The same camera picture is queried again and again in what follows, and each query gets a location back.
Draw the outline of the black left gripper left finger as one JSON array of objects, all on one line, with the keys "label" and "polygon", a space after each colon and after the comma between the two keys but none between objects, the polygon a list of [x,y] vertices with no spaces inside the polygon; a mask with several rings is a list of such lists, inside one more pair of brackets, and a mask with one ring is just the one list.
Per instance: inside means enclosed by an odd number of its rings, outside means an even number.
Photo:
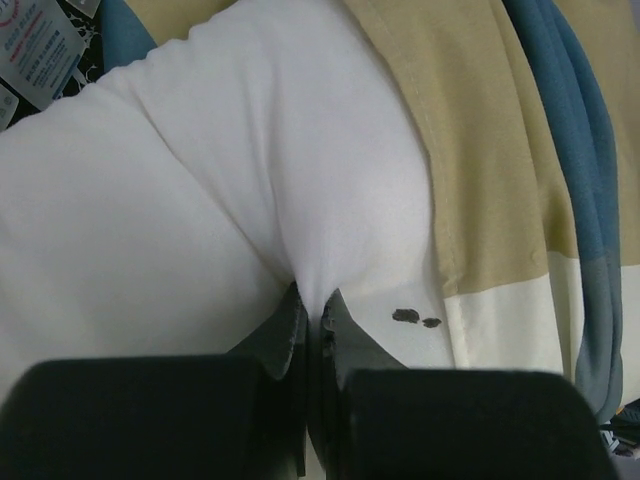
[{"label": "black left gripper left finger", "polygon": [[1,408],[5,479],[298,479],[306,312],[290,287],[225,354],[54,360]]}]

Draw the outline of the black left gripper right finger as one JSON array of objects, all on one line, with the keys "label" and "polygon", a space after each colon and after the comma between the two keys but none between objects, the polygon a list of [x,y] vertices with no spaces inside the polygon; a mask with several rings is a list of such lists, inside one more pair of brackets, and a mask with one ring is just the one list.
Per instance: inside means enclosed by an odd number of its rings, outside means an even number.
[{"label": "black left gripper right finger", "polygon": [[309,324],[308,429],[330,479],[614,479],[563,377],[409,369],[330,297]]}]

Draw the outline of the blue beige patchwork pillowcase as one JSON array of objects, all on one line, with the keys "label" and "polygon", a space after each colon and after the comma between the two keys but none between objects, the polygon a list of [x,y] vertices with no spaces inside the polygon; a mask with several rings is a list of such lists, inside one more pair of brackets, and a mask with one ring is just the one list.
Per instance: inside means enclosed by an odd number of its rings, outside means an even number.
[{"label": "blue beige patchwork pillowcase", "polygon": [[[241,1],[116,1],[111,71]],[[338,1],[426,154],[457,369],[551,371],[606,421],[639,392],[639,39],[623,1]]]}]

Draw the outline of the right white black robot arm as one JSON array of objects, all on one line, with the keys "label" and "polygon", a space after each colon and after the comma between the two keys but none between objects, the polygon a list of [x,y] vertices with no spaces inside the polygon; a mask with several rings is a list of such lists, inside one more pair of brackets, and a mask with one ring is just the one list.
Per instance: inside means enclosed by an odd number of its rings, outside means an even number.
[{"label": "right white black robot arm", "polygon": [[601,437],[611,454],[639,459],[640,400],[621,407],[616,415],[599,427]]}]

